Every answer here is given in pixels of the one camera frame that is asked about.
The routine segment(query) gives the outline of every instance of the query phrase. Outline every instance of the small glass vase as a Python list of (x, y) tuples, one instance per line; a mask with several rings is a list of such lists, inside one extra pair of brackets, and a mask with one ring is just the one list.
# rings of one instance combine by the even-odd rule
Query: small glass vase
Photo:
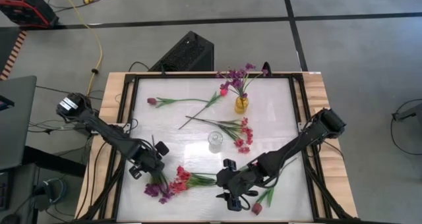
[(236, 98), (236, 104), (235, 104), (235, 111), (236, 113), (242, 115), (246, 112), (249, 105), (249, 99), (248, 98), (241, 98), (240, 96)]

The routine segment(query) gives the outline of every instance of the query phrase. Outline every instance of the gray floor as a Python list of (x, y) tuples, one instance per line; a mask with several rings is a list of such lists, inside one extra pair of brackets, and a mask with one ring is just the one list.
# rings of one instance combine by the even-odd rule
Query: gray floor
[[(296, 16), (418, 12), (421, 1), (291, 0)], [(89, 23), (287, 14), (283, 0), (103, 0), (80, 11)], [(72, 11), (59, 16), (63, 24), (79, 24)], [(3, 19), (0, 26), (12, 26)], [(421, 19), (298, 22), (297, 27), (309, 70), (322, 71), (330, 104), (347, 123), (340, 141), (359, 216), (422, 223), (422, 161), (395, 148), (389, 133), (391, 113), (422, 94)], [(97, 30), (104, 62), (94, 90), (104, 89), (109, 72), (126, 71), (133, 61), (153, 65), (189, 30), (215, 43), (216, 70), (264, 61), (273, 70), (300, 70), (288, 22), (104, 28)], [(29, 32), (12, 77), (34, 74), (40, 86), (85, 92), (97, 60), (98, 46), (87, 30)], [(63, 96), (37, 89), (32, 121), (57, 119), (55, 106)], [(394, 135), (405, 149), (422, 153), (419, 126), (414, 119), (396, 124)], [(84, 139), (77, 132), (30, 134), (28, 145), (62, 152), (82, 146)], [(61, 211), (72, 213), (76, 199), (66, 197), (69, 205)], [(40, 214), (40, 223), (52, 222)]]

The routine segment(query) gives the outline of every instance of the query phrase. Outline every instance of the black metal frame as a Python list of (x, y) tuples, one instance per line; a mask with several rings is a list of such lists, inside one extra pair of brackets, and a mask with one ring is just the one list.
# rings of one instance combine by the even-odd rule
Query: black metal frame
[[(121, 97), (120, 106), (119, 106), (118, 118), (117, 118), (118, 123), (122, 123), (122, 120), (123, 120), (124, 108), (125, 108), (125, 104), (126, 104), (126, 100), (127, 100), (127, 94), (129, 92), (129, 84), (133, 83), (133, 90), (132, 90), (132, 93), (131, 93), (132, 96), (131, 96), (131, 102), (130, 102), (130, 106), (129, 106), (129, 116), (128, 116), (128, 121), (127, 121), (128, 123), (132, 120), (133, 109), (135, 107), (136, 96), (137, 96), (137, 92), (138, 92), (139, 80), (145, 79), (145, 78), (146, 79), (153, 79), (153, 78), (215, 78), (215, 74), (214, 73), (209, 73), (209, 74), (188, 74), (188, 73), (186, 73), (186, 74), (183, 74), (183, 73), (177, 73), (177, 74), (126, 74), (124, 85), (123, 85), (122, 97)], [(304, 84), (304, 81), (303, 81), (303, 75), (301, 73), (274, 73), (270, 76), (267, 76), (266, 78), (286, 78), (286, 79), (289, 80), (291, 100), (292, 100), (292, 104), (293, 104), (293, 110), (294, 110), (294, 113), (295, 113), (295, 120), (296, 120), (297, 123), (298, 122), (304, 123), (305, 121), (307, 121), (311, 117), (310, 116), (311, 113), (310, 113), (310, 110), (309, 110), (309, 104), (308, 104), (306, 92), (305, 92), (305, 84)], [(295, 81), (297, 81), (298, 84), (299, 84), (302, 102), (303, 102), (303, 108), (305, 110), (306, 118), (301, 118), (301, 116), (300, 116), (299, 105), (298, 105), (298, 102), (297, 102), (297, 95), (296, 95), (296, 89), (295, 89)], [(324, 175), (322, 173), (322, 166), (321, 166), (320, 158), (319, 158), (319, 155), (317, 153), (316, 148), (313, 148), (313, 154), (314, 154), (313, 159), (314, 159), (315, 167), (316, 167), (316, 170), (317, 170), (317, 175), (318, 175), (319, 179), (322, 180), (322, 182), (324, 183)], [(117, 155), (116, 150), (112, 149), (109, 166), (107, 168), (107, 177), (106, 177), (105, 182), (107, 182), (109, 180), (109, 177), (111, 177), (111, 174), (113, 173), (116, 155)], [(303, 164), (306, 165), (309, 162), (309, 156), (308, 156), (307, 150), (302, 151), (302, 158), (303, 158)], [(316, 220), (316, 219), (320, 218), (320, 215), (318, 213), (317, 199), (316, 199), (316, 196), (315, 196), (313, 181), (308, 174), (305, 173), (305, 175), (306, 175), (306, 180), (307, 180), (307, 189), (308, 189), (308, 192), (309, 192), (310, 205), (311, 205), (311, 210), (312, 210), (312, 214), (313, 214), (313, 219)], [(119, 210), (119, 202), (120, 202), (122, 182), (123, 182), (123, 176), (117, 181), (115, 200), (114, 200), (114, 203), (113, 203), (113, 212), (112, 212), (112, 216), (111, 216), (111, 218), (114, 219), (114, 220), (117, 219), (117, 212)], [(325, 210), (326, 217), (331, 218), (331, 216), (328, 216), (328, 213), (331, 214), (330, 206), (328, 205), (328, 203), (324, 199), (324, 196), (322, 196), (322, 199), (324, 201), (324, 210)], [(105, 202), (103, 204), (103, 206), (100, 208), (99, 219), (104, 218), (106, 205), (107, 205), (107, 202)]]

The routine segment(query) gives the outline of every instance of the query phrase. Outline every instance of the yellow cable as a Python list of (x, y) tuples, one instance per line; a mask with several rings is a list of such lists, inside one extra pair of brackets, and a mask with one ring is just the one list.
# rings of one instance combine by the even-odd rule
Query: yellow cable
[[(96, 39), (96, 40), (97, 40), (97, 42), (98, 42), (98, 47), (100, 48), (100, 58), (98, 59), (97, 65), (95, 66), (95, 69), (98, 69), (98, 68), (100, 67), (100, 65), (101, 65), (102, 60), (103, 60), (103, 47), (102, 47), (102, 45), (101, 45), (100, 38), (98, 37), (98, 35), (97, 35), (97, 33), (95, 32), (95, 30), (94, 30), (94, 29), (92, 29), (91, 27), (89, 27), (89, 25), (87, 25), (87, 24), (85, 23), (84, 19), (83, 19), (83, 18), (82, 18), (82, 16), (80, 15), (80, 13), (79, 13), (78, 9), (75, 7), (75, 4), (73, 4), (73, 2), (72, 2), (71, 0), (67, 0), (67, 1), (68, 1), (71, 5), (72, 5), (73, 9), (76, 11), (76, 13), (77, 13), (77, 15), (78, 15), (79, 20), (81, 21), (81, 23), (82, 23), (85, 27), (87, 27), (88, 29), (90, 29), (90, 30), (91, 30), (92, 34), (95, 36), (95, 39)], [(91, 80), (90, 80), (90, 83), (89, 83), (89, 85), (88, 85), (88, 91), (87, 91), (86, 95), (88, 95), (88, 94), (91, 92), (91, 87), (92, 87), (92, 83), (93, 83), (93, 81), (94, 81), (94, 77), (95, 77), (95, 73), (92, 73)]]

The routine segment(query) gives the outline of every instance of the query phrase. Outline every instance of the black box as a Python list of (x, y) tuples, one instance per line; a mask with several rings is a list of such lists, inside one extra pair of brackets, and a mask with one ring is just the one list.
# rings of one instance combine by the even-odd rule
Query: black box
[(214, 44), (190, 31), (149, 71), (214, 71)]

